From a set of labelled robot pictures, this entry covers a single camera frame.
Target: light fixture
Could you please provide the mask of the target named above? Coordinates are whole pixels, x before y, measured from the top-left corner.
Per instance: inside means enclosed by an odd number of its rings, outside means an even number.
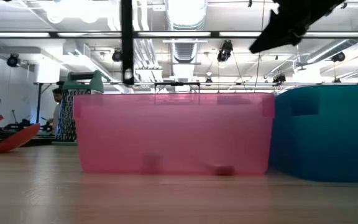
[[[220,37],[258,37],[260,32],[220,32]]]
[[[94,23],[99,13],[94,10],[89,0],[54,0],[54,4],[45,7],[48,20],[58,24],[66,17],[79,17],[86,23]]]
[[[346,41],[347,41],[347,40],[340,41],[338,44],[336,44],[336,45],[334,45],[334,46],[328,48],[327,50],[321,52],[320,54],[316,55],[315,57],[309,59],[307,62],[308,62],[308,63],[314,63],[318,58],[320,58],[321,56],[325,55],[326,53],[332,51],[332,49],[335,49],[336,47],[338,47],[338,46],[344,44]]]
[[[139,37],[209,37],[210,32],[193,32],[193,31],[178,31],[178,32],[138,32]]]
[[[21,62],[18,54],[11,54],[11,56],[6,60],[7,66],[11,68],[17,68],[20,66]]]
[[[172,40],[162,40],[163,44],[207,44],[207,40],[180,40],[180,39],[172,39]]]
[[[33,38],[33,37],[50,37],[50,36],[49,36],[49,33],[47,33],[47,32],[0,32],[0,37],[5,37],[5,38],[16,38],[16,37]]]
[[[283,83],[286,82],[286,80],[285,75],[281,73],[273,78],[273,83]]]
[[[225,40],[218,53],[218,62],[227,62],[231,56],[232,51],[233,44],[231,43],[231,40]]]
[[[113,62],[120,62],[122,60],[122,51],[121,49],[114,50],[114,53],[112,55]]]
[[[307,32],[304,37],[349,38],[358,37],[358,32]]]
[[[120,32],[59,32],[59,37],[116,37],[120,38]]]
[[[202,21],[208,5],[207,0],[169,0],[165,3],[169,20],[184,27]]]
[[[343,52],[339,52],[338,54],[332,56],[330,60],[333,62],[343,62],[346,59],[346,56]]]

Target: cable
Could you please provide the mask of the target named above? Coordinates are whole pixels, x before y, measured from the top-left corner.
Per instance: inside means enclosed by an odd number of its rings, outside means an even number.
[[[264,0],[264,7],[263,7],[263,11],[262,11],[262,27],[261,27],[261,31],[263,31],[264,29],[264,21],[265,21],[265,4],[266,4],[266,0]],[[259,65],[260,65],[260,52],[259,52],[259,56],[258,56],[258,66],[256,69],[256,80],[255,80],[255,86],[254,86],[254,93],[256,93],[256,85],[258,83],[258,77],[259,77]]]
[[[218,83],[221,82],[221,72],[220,72],[220,69],[219,69],[219,63],[218,63]],[[218,85],[218,93],[221,92],[221,86]]]
[[[234,50],[233,50],[233,57],[234,57],[234,61],[236,62],[237,71],[239,71],[239,75],[240,75],[240,78],[241,78],[241,83],[243,84],[244,89],[245,89],[245,91],[247,92],[246,83],[244,82],[244,79],[242,78],[242,75],[241,75],[241,72],[240,72],[239,65],[238,65],[238,63],[237,63],[236,54],[234,53]]]
[[[335,69],[335,62],[334,62],[334,80],[336,80],[336,69]]]

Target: teal foam block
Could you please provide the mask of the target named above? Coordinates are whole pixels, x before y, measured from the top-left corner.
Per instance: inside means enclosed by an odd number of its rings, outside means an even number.
[[[270,165],[303,179],[358,182],[358,85],[310,86],[276,97]]]

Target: ceiling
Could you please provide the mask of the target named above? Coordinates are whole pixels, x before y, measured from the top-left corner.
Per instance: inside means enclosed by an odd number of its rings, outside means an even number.
[[[13,1],[5,3],[0,1],[0,31],[40,31],[40,30],[59,30],[59,31],[91,31],[111,30],[108,26],[109,15],[113,8],[111,1],[93,1],[92,10],[97,12],[100,17],[94,23],[85,23],[80,18],[65,18],[58,24],[52,24],[47,19],[47,11],[53,1]],[[167,30],[166,13],[162,0],[148,0],[148,23],[151,30]],[[248,1],[230,0],[209,0],[206,11],[206,23],[204,30],[241,30],[241,31],[260,31],[269,21],[269,12],[276,10],[277,5],[271,0],[254,0],[252,7],[248,7]],[[310,27],[315,31],[355,31],[358,27],[358,1],[349,1],[345,9],[337,8],[328,17],[324,17]],[[259,55],[252,55],[248,48],[253,43],[252,39],[232,40],[234,51],[226,66],[218,67],[216,60],[217,52],[223,43],[223,39],[208,39],[208,43],[200,44],[193,72],[193,80],[203,82],[207,72],[212,72],[213,82],[240,82],[241,77],[245,82],[264,82],[265,78],[270,80],[275,73],[270,73],[274,68],[283,64],[287,60],[296,60],[297,55],[308,55],[327,46],[335,40],[329,39],[306,39],[298,47],[284,46],[277,49],[262,52]],[[61,63],[75,68],[76,71],[86,70],[87,68],[72,60],[67,60],[67,56],[57,46],[62,46],[64,40],[0,40],[3,47],[38,47],[53,55]],[[162,67],[162,77],[166,80],[174,76],[172,72],[172,57],[169,44],[164,44],[161,39],[152,40],[158,64]],[[119,40],[114,39],[81,39],[77,44],[86,44],[91,50],[91,57],[100,63],[111,73],[120,72],[121,64],[113,62],[111,59],[114,49],[121,48]],[[318,68],[322,76],[322,81],[331,82],[334,74],[337,76],[358,71],[358,44],[344,50],[346,60],[337,63],[333,69],[332,62],[319,63]],[[284,72],[288,79],[293,76],[293,67],[288,62]],[[345,82],[358,82],[358,75],[353,76]]]

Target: translucent storage bin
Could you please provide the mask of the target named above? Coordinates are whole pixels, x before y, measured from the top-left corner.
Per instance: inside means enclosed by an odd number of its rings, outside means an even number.
[[[261,175],[274,96],[266,93],[75,96],[85,172]]]

